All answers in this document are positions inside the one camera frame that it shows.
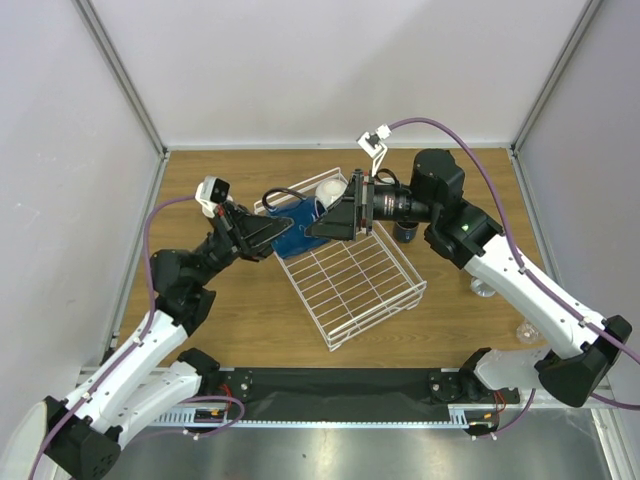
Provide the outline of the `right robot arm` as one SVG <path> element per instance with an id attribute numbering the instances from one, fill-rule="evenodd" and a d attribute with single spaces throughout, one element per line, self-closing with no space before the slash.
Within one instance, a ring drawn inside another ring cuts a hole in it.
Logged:
<path id="1" fill-rule="evenodd" d="M 565 405 L 583 406 L 618 359 L 630 323 L 586 307 L 526 259 L 505 226 L 464 199 L 464 180 L 463 169 L 442 149 L 415 156 L 408 184 L 379 183 L 357 169 L 343 195 L 306 232 L 350 241 L 376 221 L 425 224 L 433 251 L 500 294 L 548 344 L 478 350 L 462 367 L 462 394 L 482 402 L 503 388 L 543 389 Z"/>

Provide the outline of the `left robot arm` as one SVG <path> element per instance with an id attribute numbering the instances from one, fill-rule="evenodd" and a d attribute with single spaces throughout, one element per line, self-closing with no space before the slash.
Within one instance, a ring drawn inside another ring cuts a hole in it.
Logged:
<path id="1" fill-rule="evenodd" d="M 150 255 L 145 275 L 150 309 L 131 336 L 62 400 L 47 397 L 41 451 L 74 479 L 101 479 L 142 430 L 175 405 L 209 400 L 220 387 L 219 365 L 198 349 L 181 354 L 155 380 L 151 371 L 206 320 L 216 298 L 207 284 L 237 259 L 260 261 L 294 222 L 250 213 L 225 201 L 212 229 L 193 250 Z"/>

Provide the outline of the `dark blue enamel mug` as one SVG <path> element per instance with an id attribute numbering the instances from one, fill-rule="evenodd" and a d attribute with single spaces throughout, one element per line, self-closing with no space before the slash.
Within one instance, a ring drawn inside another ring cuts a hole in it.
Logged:
<path id="1" fill-rule="evenodd" d="M 268 199 L 275 193 L 291 195 L 296 201 L 281 207 L 274 206 Z M 293 220 L 291 228 L 272 242 L 273 250 L 281 259 L 299 256 L 329 242 L 328 239 L 306 234 L 306 229 L 326 213 L 325 206 L 316 196 L 306 196 L 293 189 L 276 187 L 263 194 L 261 203 L 268 216 Z"/>

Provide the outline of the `white speckled mug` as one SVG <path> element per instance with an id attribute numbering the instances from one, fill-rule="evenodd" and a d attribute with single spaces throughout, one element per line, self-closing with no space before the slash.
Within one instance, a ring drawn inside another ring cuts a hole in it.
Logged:
<path id="1" fill-rule="evenodd" d="M 340 179 L 326 179 L 316 187 L 315 196 L 325 208 L 329 208 L 344 194 L 346 188 L 347 184 Z"/>

